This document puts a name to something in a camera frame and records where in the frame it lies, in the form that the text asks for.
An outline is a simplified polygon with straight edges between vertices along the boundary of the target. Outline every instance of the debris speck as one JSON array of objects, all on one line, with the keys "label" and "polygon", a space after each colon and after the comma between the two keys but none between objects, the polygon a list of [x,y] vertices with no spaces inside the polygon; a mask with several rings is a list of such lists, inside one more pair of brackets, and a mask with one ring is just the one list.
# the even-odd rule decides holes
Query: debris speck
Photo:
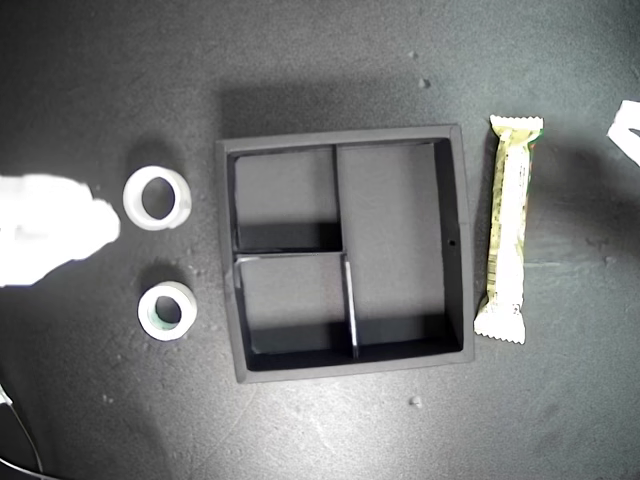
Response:
[{"label": "debris speck", "polygon": [[409,399],[409,405],[416,408],[422,408],[422,399],[418,395],[411,397],[411,399]]},{"label": "debris speck", "polygon": [[598,249],[599,252],[602,251],[602,249],[604,247],[606,247],[607,245],[609,245],[609,239],[608,238],[586,238],[585,239],[587,242],[587,245],[589,245],[590,247],[595,247]]}]

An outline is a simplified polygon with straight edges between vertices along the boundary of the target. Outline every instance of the small hole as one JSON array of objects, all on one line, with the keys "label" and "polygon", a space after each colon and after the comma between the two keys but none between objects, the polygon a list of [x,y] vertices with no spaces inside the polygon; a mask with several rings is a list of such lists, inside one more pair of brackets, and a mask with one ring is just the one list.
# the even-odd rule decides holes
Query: small hole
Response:
[{"label": "small hole", "polygon": [[164,178],[154,178],[142,191],[142,206],[155,219],[169,215],[175,202],[175,192]]},{"label": "small hole", "polygon": [[182,311],[173,298],[159,297],[158,300],[156,300],[156,315],[158,320],[165,324],[156,326],[166,330],[167,327],[174,328],[180,322]]}]

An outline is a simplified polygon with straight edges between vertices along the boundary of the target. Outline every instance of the white tape roll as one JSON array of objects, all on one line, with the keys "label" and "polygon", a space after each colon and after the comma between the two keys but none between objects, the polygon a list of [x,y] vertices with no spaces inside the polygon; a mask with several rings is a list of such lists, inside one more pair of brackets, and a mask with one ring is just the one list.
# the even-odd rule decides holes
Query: white tape roll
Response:
[{"label": "white tape roll", "polygon": [[[156,178],[162,178],[173,189],[175,202],[169,214],[164,218],[154,218],[142,204],[142,192]],[[177,172],[155,165],[136,171],[124,186],[122,194],[124,210],[131,221],[144,230],[164,230],[176,228],[184,223],[191,213],[191,190],[186,180]]]},{"label": "white tape roll", "polygon": [[[160,297],[169,297],[180,307],[178,323],[165,322],[156,310]],[[138,318],[144,331],[157,340],[167,342],[182,337],[193,325],[198,314],[198,305],[193,292],[178,282],[162,282],[150,288],[138,304]]]}]

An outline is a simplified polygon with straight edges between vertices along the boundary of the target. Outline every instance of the black plastic organizer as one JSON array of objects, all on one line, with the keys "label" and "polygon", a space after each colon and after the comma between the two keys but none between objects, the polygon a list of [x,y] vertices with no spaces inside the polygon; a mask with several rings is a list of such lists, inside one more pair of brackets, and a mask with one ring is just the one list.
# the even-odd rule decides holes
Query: black plastic organizer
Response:
[{"label": "black plastic organizer", "polygon": [[458,126],[223,140],[216,154],[239,382],[473,359]]}]

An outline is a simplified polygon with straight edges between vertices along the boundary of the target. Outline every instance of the cable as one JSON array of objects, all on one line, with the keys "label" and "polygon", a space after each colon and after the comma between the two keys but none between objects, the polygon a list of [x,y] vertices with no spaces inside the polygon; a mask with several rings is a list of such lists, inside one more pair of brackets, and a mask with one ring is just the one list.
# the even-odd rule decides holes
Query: cable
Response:
[{"label": "cable", "polygon": [[5,460],[2,457],[0,457],[0,463],[6,467],[11,468],[12,470],[15,470],[16,472],[22,473],[24,475],[29,475],[30,477],[33,477],[33,478],[39,478],[40,480],[63,480],[62,478],[51,477],[49,475],[45,475],[44,473],[32,472],[31,470],[27,470],[26,468],[22,468],[17,465],[14,465],[13,463],[9,462],[8,460]]},{"label": "cable", "polygon": [[27,440],[29,440],[29,443],[31,444],[31,450],[33,450],[33,456],[36,457],[36,463],[38,464],[38,471],[40,473],[44,472],[44,469],[42,468],[42,461],[40,460],[40,455],[38,455],[38,449],[36,448],[35,443],[33,443],[33,439],[31,438],[31,435],[29,435],[29,430],[27,430],[27,428],[24,426],[24,423],[22,423],[22,420],[20,420],[20,415],[18,415],[18,412],[16,411],[13,404],[9,405],[9,408],[13,412],[13,416],[16,417],[16,420],[20,424],[20,428],[22,428],[22,431],[24,432],[24,436],[27,437]]},{"label": "cable", "polygon": [[38,463],[39,472],[32,472],[31,470],[27,470],[26,468],[22,468],[22,467],[19,467],[18,465],[14,465],[10,461],[5,460],[2,457],[0,457],[0,464],[12,470],[15,470],[16,472],[22,473],[23,475],[28,475],[33,478],[39,478],[40,480],[63,480],[59,477],[52,477],[42,473],[43,472],[42,461],[40,460],[40,455],[38,454],[38,449],[36,448],[36,444],[33,442],[33,439],[31,438],[31,435],[29,435],[29,431],[24,426],[24,423],[22,423],[22,420],[20,419],[20,415],[18,415],[17,410],[13,407],[13,401],[11,400],[11,397],[7,395],[7,392],[5,392],[2,388],[2,385],[0,385],[0,405],[2,404],[6,404],[11,409],[11,412],[13,413],[13,416],[16,417],[16,420],[18,421],[20,428],[22,428],[24,435],[27,437],[27,440],[29,440],[29,443],[31,444],[31,449],[33,451],[33,455],[36,458],[36,462]]}]

